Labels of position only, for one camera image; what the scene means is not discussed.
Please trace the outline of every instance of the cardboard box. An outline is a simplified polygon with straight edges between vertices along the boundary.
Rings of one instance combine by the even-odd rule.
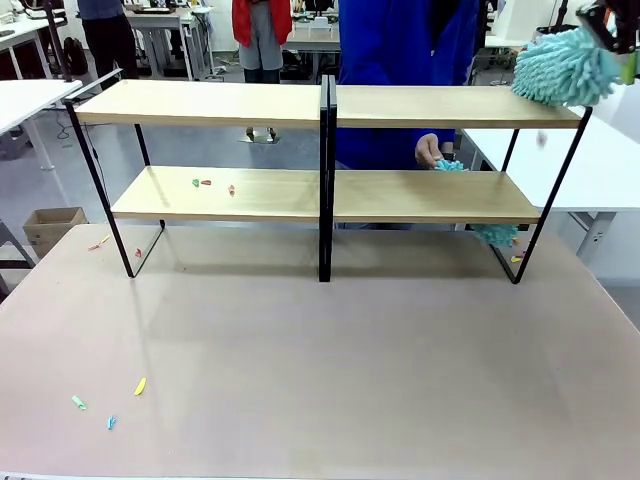
[[[89,223],[80,207],[35,210],[22,227],[38,257],[43,258],[76,225]]]

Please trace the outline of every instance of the shelf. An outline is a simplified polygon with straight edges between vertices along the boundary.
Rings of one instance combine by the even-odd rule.
[[[338,127],[576,128],[580,117],[541,105],[508,87],[339,85]]]
[[[212,185],[196,188],[195,178]],[[145,167],[111,211],[144,220],[317,223],[318,197],[313,170]]]
[[[539,216],[504,173],[336,172],[336,222],[517,224]]]
[[[314,129],[320,86],[123,80],[76,112],[90,123]]]

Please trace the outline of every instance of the red jacket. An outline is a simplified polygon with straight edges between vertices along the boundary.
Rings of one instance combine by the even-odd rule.
[[[231,18],[233,19],[233,36],[238,43],[249,47],[251,45],[251,16],[249,14],[250,0],[233,0]],[[273,28],[276,31],[278,43],[283,45],[291,32],[291,4],[289,0],[269,0]]]

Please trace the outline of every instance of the microfiber duster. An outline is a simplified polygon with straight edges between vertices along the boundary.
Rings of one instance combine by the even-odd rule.
[[[436,170],[442,172],[464,172],[467,169],[459,162],[438,160]],[[471,225],[476,235],[487,243],[495,246],[513,246],[513,239],[518,235],[515,225]]]
[[[613,93],[620,73],[615,57],[578,28],[539,37],[520,52],[512,90],[545,105],[590,106]]]

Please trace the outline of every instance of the blue shirt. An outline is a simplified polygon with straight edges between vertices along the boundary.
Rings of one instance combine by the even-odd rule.
[[[473,57],[477,0],[460,5],[432,55],[435,1],[340,2],[341,85],[463,85]],[[454,130],[338,129],[337,160],[349,168],[411,170],[422,135],[451,142]]]
[[[78,0],[78,10],[82,20],[98,20],[123,15],[120,0]]]

